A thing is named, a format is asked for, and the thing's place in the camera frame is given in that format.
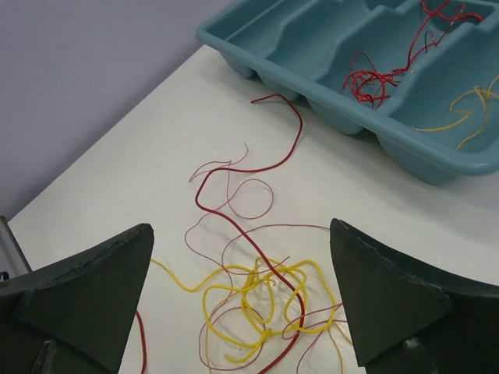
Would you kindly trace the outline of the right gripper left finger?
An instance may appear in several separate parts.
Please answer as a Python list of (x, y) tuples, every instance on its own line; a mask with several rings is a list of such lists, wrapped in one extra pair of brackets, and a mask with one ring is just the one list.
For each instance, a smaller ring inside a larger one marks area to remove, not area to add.
[(32, 270), (1, 249), (1, 371), (117, 373), (154, 246), (138, 224)]

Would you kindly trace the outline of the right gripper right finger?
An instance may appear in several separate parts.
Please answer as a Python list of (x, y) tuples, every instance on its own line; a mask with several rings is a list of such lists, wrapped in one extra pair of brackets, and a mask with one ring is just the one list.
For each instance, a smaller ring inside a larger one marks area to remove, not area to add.
[(496, 373), (498, 287), (399, 252), (344, 221), (331, 259), (368, 373)]

